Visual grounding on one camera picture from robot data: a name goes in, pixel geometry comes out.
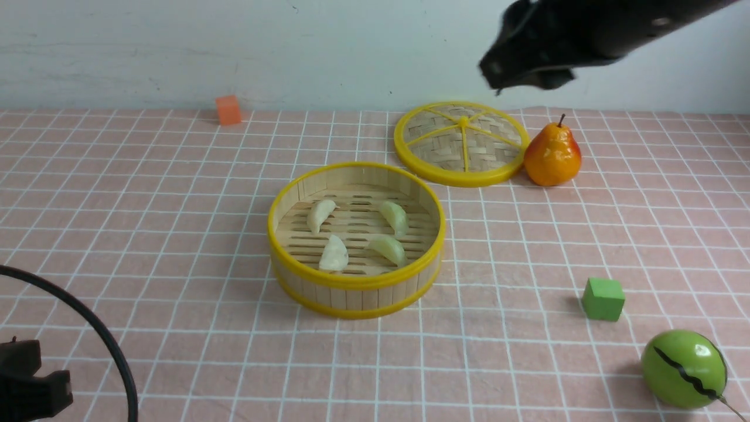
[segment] steamer basket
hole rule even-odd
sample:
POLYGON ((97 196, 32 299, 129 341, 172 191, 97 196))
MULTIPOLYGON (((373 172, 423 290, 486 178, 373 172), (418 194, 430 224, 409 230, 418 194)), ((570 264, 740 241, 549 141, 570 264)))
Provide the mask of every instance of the steamer basket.
POLYGON ((350 162, 313 170, 287 185, 268 215, 271 263, 279 285, 294 300, 338 318, 376 318, 414 303, 440 271, 446 218, 430 188, 411 173, 377 163, 350 162), (315 235, 307 226, 314 203, 340 208, 315 235), (367 248, 393 229, 378 212, 384 200, 401 205, 409 230, 400 238, 407 265, 395 265, 367 248), (341 273, 317 269, 331 234, 343 240, 349 265, 341 273))

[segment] black stripe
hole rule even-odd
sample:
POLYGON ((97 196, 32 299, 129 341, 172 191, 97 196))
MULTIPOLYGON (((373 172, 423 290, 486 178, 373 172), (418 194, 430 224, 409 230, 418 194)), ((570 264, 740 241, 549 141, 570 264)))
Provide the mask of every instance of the black stripe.
POLYGON ((716 392, 716 390, 711 390, 710 388, 706 389, 703 386, 703 382, 699 378, 695 378, 694 376, 688 375, 688 373, 685 371, 685 368, 683 368, 682 365, 675 362, 674 360, 671 360, 660 348, 654 347, 654 351, 656 354, 659 355, 659 357, 667 363, 667 365, 673 367, 674 369, 677 369, 677 372, 679 372, 679 376, 682 377, 685 381, 692 384, 693 388, 701 395, 708 397, 711 400, 717 400, 719 399, 719 393, 716 392))

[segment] black cable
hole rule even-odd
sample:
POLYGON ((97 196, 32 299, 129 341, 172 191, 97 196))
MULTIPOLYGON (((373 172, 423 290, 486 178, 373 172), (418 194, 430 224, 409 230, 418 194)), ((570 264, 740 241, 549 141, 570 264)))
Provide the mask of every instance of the black cable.
POLYGON ((78 312, 78 314, 81 315, 92 328, 94 328, 94 331, 96 331, 96 334, 99 335, 106 348, 109 350, 109 353, 112 355, 112 359, 115 361, 117 370, 122 377, 122 383, 125 386, 125 398, 128 403, 127 422, 138 422, 138 391, 136 390, 136 383, 133 380, 133 373, 128 365, 128 361, 125 359, 125 355, 117 344, 117 340, 115 340, 111 332, 107 329, 107 326, 104 325, 99 317, 75 296, 66 292, 65 289, 48 282, 36 274, 0 265, 0 276, 11 277, 44 290, 73 308, 73 310, 78 312))

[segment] black clamp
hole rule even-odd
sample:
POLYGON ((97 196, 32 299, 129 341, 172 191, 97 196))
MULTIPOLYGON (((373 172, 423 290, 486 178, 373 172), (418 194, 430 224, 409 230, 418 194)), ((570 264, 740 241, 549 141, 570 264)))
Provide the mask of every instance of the black clamp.
POLYGON ((55 371, 34 376, 41 368, 39 340, 0 343, 0 420, 32 422, 54 417, 73 403, 71 374, 55 371))

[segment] green ball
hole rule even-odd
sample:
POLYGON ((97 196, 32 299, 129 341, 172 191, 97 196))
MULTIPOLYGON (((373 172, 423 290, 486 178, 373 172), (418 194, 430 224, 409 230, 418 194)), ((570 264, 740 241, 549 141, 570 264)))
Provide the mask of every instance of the green ball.
POLYGON ((727 387, 722 353, 694 331, 665 331, 651 339, 640 358, 646 384, 668 405, 702 408, 721 397, 727 387))

